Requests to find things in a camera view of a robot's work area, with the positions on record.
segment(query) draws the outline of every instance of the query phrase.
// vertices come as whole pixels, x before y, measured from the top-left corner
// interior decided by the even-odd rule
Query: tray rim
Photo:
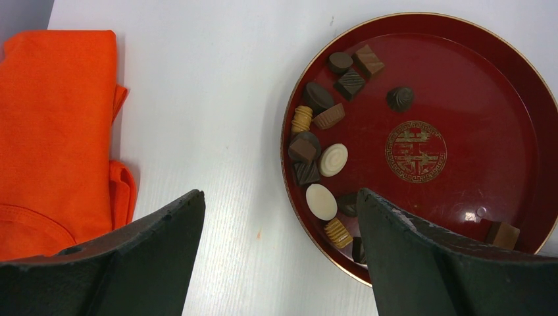
[[[333,258],[331,258],[327,252],[320,247],[320,245],[318,244],[318,242],[314,239],[314,237],[312,236],[312,234],[308,231],[308,228],[306,227],[306,225],[304,224],[304,222],[302,221],[300,214],[298,212],[298,210],[296,209],[296,206],[294,205],[293,202],[293,198],[289,189],[289,186],[287,184],[287,175],[285,172],[285,161],[283,159],[284,157],[284,146],[283,146],[283,142],[284,142],[284,135],[285,135],[285,123],[287,120],[287,113],[289,112],[289,108],[291,105],[291,102],[293,101],[293,97],[295,94],[296,89],[298,88],[298,86],[300,85],[300,81],[302,80],[302,78],[304,77],[304,75],[306,74],[306,72],[308,71],[308,69],[310,69],[310,67],[312,66],[312,64],[316,61],[316,59],[324,52],[328,49],[328,47],[330,47],[335,41],[337,41],[338,39],[340,39],[341,37],[345,36],[347,33],[351,32],[352,30],[359,28],[365,24],[371,23],[371,22],[375,22],[377,20],[382,20],[385,18],[391,18],[393,16],[402,16],[402,15],[434,15],[434,16],[442,16],[444,18],[450,18],[453,20],[458,20],[459,22],[464,22],[467,24],[470,24],[472,26],[475,26],[487,33],[489,33],[490,35],[492,35],[493,37],[497,38],[499,41],[501,41],[502,43],[504,43],[505,45],[508,45],[511,49],[513,49],[515,51],[515,53],[517,53],[517,55],[519,57],[521,57],[525,62],[527,62],[527,64],[529,65],[529,67],[537,74],[537,76],[539,77],[539,79],[541,80],[541,82],[543,83],[545,89],[548,91],[549,95],[552,97],[552,101],[554,102],[554,106],[558,109],[558,103],[556,102],[556,98],[554,97],[554,95],[552,94],[552,91],[550,90],[548,84],[546,83],[546,81],[544,80],[544,78],[541,76],[541,74],[538,72],[538,70],[535,68],[535,66],[527,59],[527,57],[525,57],[518,49],[516,49],[513,45],[511,45],[508,41],[506,41],[505,39],[503,39],[502,37],[500,37],[499,35],[497,35],[496,33],[494,33],[493,31],[482,27],[476,23],[473,23],[471,21],[465,20],[464,18],[459,18],[456,16],[451,16],[448,14],[442,14],[442,13],[434,13],[434,12],[428,12],[428,11],[411,11],[411,12],[402,12],[402,13],[392,13],[392,14],[385,14],[382,16],[378,16],[376,18],[372,18],[370,20],[366,20],[364,22],[358,23],[357,25],[349,28],[348,30],[344,31],[343,33],[339,34],[338,36],[336,36],[332,41],[330,41],[329,43],[327,43],[308,63],[308,65],[304,68],[303,72],[301,73],[300,77],[298,78],[295,86],[293,87],[293,91],[291,92],[291,96],[289,97],[289,101],[287,102],[287,106],[285,108],[285,114],[283,116],[283,124],[281,126],[281,137],[280,137],[280,161],[281,161],[281,171],[283,174],[283,183],[285,185],[285,189],[287,191],[287,195],[289,197],[289,201],[291,203],[292,209],[294,211],[294,213],[296,214],[296,217],[300,223],[300,225],[304,228],[304,231],[306,232],[306,235],[308,235],[308,237],[310,237],[310,239],[312,240],[312,242],[314,243],[314,245],[329,259],[329,261],[331,261],[335,266],[337,266],[337,268],[341,269],[344,273],[348,274],[349,276],[351,276],[352,278],[354,278],[355,280],[359,281],[360,283],[367,285],[369,287],[372,287],[372,282],[367,282],[364,281],[363,279],[357,277],[356,275],[354,275],[353,273],[351,273],[350,271],[348,271],[347,269],[345,269],[345,267],[343,267],[342,265],[340,265],[338,262],[336,262]],[[544,239],[544,241],[541,243],[541,245],[539,246],[539,248],[534,252],[534,254],[537,254],[542,248],[543,246],[547,243],[547,241],[549,240],[550,236],[552,235],[552,233],[554,232],[554,230],[556,229],[556,226],[558,224],[558,217],[556,218],[554,225],[552,226],[552,229],[550,230],[550,232],[548,233],[548,235],[546,236],[546,238]]]

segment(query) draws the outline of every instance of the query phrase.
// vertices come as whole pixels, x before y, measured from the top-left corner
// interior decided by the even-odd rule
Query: round tray
[[[340,75],[328,69],[327,58],[337,51],[352,55],[366,44],[385,69],[349,102],[333,88]],[[327,130],[311,125],[322,150],[336,143],[348,149],[343,170],[320,181],[335,197],[370,188],[411,213],[480,241],[490,221],[506,222],[520,228],[515,249],[527,253],[536,253],[548,239],[558,217],[556,103],[534,67],[497,35],[441,14],[383,16],[334,39],[295,85],[281,136],[287,193],[324,255],[370,284],[367,267],[352,260],[351,245],[336,248],[325,235],[327,222],[310,212],[308,185],[297,186],[288,157],[291,121],[295,108],[304,105],[308,82],[325,87],[346,113]],[[386,103],[387,92],[399,86],[415,92],[404,113]],[[479,214],[490,221],[481,221]],[[352,236],[360,236],[356,218],[340,212],[337,218]]]

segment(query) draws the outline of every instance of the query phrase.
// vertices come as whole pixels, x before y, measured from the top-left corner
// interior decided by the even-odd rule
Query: round dark chocolate
[[[329,69],[335,74],[344,74],[353,65],[353,59],[349,54],[338,51],[328,58]]]
[[[337,208],[339,212],[348,217],[357,216],[357,194],[351,193],[337,198]]]
[[[312,108],[314,115],[334,106],[334,100],[326,88],[320,86],[316,82],[309,82],[304,87],[302,98],[306,104]]]
[[[314,146],[314,148],[316,148],[316,155],[314,156],[313,160],[318,159],[320,157],[320,155],[322,154],[322,147],[320,146],[320,141],[318,140],[316,135],[314,135],[310,132],[300,132],[293,138],[293,140],[291,141],[291,144],[293,144],[299,138],[301,138],[303,140],[307,140],[308,142],[310,142],[310,144],[312,144],[312,146]],[[289,152],[289,157],[293,160],[297,160],[296,157],[291,156],[290,152]]]
[[[415,93],[411,88],[408,87],[398,87],[392,89],[388,92],[386,96],[386,101],[390,109],[395,112],[405,112],[411,107],[413,100],[415,99]]]

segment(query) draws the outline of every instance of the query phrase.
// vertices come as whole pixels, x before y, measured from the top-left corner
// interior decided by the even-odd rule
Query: gold rim
[[[295,94],[296,89],[298,88],[298,85],[300,84],[300,81],[302,80],[302,77],[304,77],[304,75],[306,74],[306,72],[308,71],[308,69],[310,68],[310,66],[312,66],[312,64],[316,61],[316,59],[318,58],[318,56],[320,56],[326,49],[328,49],[328,47],[330,47],[333,43],[335,43],[338,39],[340,39],[341,37],[345,36],[347,33],[351,32],[352,30],[356,29],[356,28],[360,28],[361,26],[371,23],[371,22],[375,22],[377,20],[382,20],[384,18],[391,18],[393,16],[401,16],[401,15],[417,15],[417,14],[423,14],[423,15],[434,15],[434,16],[442,16],[445,18],[450,18],[453,20],[458,20],[460,22],[464,22],[467,24],[470,24],[472,26],[475,26],[487,33],[489,33],[490,35],[492,35],[493,37],[495,37],[496,39],[498,39],[499,41],[503,42],[504,44],[508,45],[511,49],[513,49],[515,51],[515,53],[517,53],[521,58],[523,58],[523,60],[531,67],[531,69],[537,74],[537,76],[539,77],[539,79],[541,80],[541,82],[543,83],[543,85],[545,86],[546,90],[548,91],[548,93],[550,94],[552,101],[554,102],[554,106],[556,108],[558,108],[558,105],[556,104],[556,99],[554,98],[554,95],[552,94],[552,91],[550,91],[550,88],[548,87],[546,81],[544,81],[544,79],[542,78],[541,74],[538,72],[538,70],[533,66],[533,64],[520,52],[518,51],[515,47],[513,47],[513,45],[511,45],[510,43],[508,43],[506,40],[504,40],[503,38],[501,38],[500,36],[498,36],[497,34],[493,33],[492,31],[477,25],[473,22],[470,22],[468,20],[464,20],[462,18],[457,18],[456,16],[451,16],[451,15],[446,15],[446,14],[440,14],[440,13],[430,13],[430,12],[406,12],[406,13],[394,13],[394,14],[388,14],[388,15],[384,15],[384,16],[379,16],[377,18],[373,18],[367,21],[364,21],[360,24],[357,24],[356,26],[353,26],[352,28],[344,31],[343,33],[341,33],[340,35],[338,35],[336,38],[334,38],[331,42],[329,42],[327,45],[324,46],[324,48],[322,48],[322,50],[320,50],[315,56],[314,58],[312,58],[312,60],[310,61],[310,63],[308,63],[308,65],[306,66],[306,68],[304,69],[304,71],[302,72],[302,74],[300,75],[300,77],[298,78],[297,83],[295,84],[293,91],[291,92],[291,96],[289,98],[289,101],[287,103],[287,107],[285,108],[285,115],[283,116],[283,126],[281,127],[281,169],[283,172],[283,182],[285,183],[285,188],[287,189],[287,195],[289,196],[289,200],[291,202],[291,206],[293,207],[293,210],[295,211],[295,214],[298,218],[298,221],[300,222],[301,226],[304,228],[304,231],[306,232],[306,234],[308,235],[308,237],[310,237],[310,239],[312,240],[312,242],[314,243],[314,245],[316,245],[316,247],[333,263],[335,264],[339,269],[341,269],[343,272],[347,273],[348,275],[350,275],[352,278],[354,278],[355,280],[359,281],[360,283],[366,284],[367,286],[372,286],[372,284],[370,282],[366,282],[363,279],[357,277],[356,275],[354,275],[353,273],[351,273],[350,271],[348,271],[347,269],[345,269],[343,266],[341,266],[339,263],[337,263],[335,260],[333,260],[333,258],[331,258],[327,252],[325,250],[323,250],[320,245],[318,244],[318,242],[314,239],[314,237],[312,237],[312,234],[310,234],[310,232],[308,231],[308,228],[304,225],[304,222],[302,221],[302,219],[300,218],[300,214],[298,213],[298,210],[296,209],[296,206],[294,205],[293,202],[293,198],[291,196],[291,192],[289,190],[289,186],[287,185],[287,175],[285,173],[285,163],[283,160],[283,141],[284,141],[284,132],[285,132],[285,123],[287,120],[287,113],[289,112],[289,108],[291,106],[291,102],[293,101],[293,96]],[[549,234],[546,236],[545,240],[542,242],[541,246],[535,251],[535,254],[537,254],[542,248],[543,246],[546,244],[546,242],[548,241],[548,239],[550,238],[550,236],[552,235],[552,232],[556,229],[556,226],[558,224],[558,217],[556,218],[554,225],[552,227],[552,229],[550,230]]]

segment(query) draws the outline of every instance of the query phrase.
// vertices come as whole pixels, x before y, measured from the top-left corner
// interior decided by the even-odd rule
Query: dark chocolate
[[[335,74],[344,74],[353,65],[353,59],[347,53],[337,52],[328,58],[329,69]]]
[[[348,217],[357,216],[357,194],[351,193],[337,199],[337,208]]]
[[[326,88],[320,86],[316,82],[309,82],[306,84],[304,92],[302,93],[302,98],[304,102],[312,108],[314,115],[318,115],[334,106],[331,94]]]
[[[289,147],[298,139],[307,140],[308,142],[310,142],[310,144],[312,144],[312,146],[314,146],[314,148],[316,148],[316,155],[312,160],[316,160],[318,159],[318,157],[320,157],[320,155],[322,154],[322,147],[320,146],[320,141],[318,140],[316,135],[312,134],[311,132],[300,132],[295,136],[295,138],[293,138],[293,140],[289,144]],[[297,157],[291,155],[291,151],[289,151],[289,157],[293,160],[297,160]]]
[[[411,104],[414,99],[415,93],[408,87],[398,87],[392,89],[386,96],[386,101],[388,102],[390,109],[400,113],[411,108]]]
[[[353,237],[353,260],[362,265],[367,264],[363,239],[360,237]]]
[[[370,46],[365,45],[353,54],[355,65],[364,72],[368,79],[375,77],[385,67],[384,63],[380,61],[378,56],[370,49]]]
[[[365,87],[366,81],[354,69],[349,69],[333,87],[347,99],[352,101],[353,98]]]
[[[316,161],[312,161],[310,165],[305,163],[294,163],[295,175],[298,186],[305,184],[320,182],[320,171]]]
[[[309,164],[316,157],[316,148],[311,142],[298,138],[289,146],[289,157],[293,157],[293,160]]]

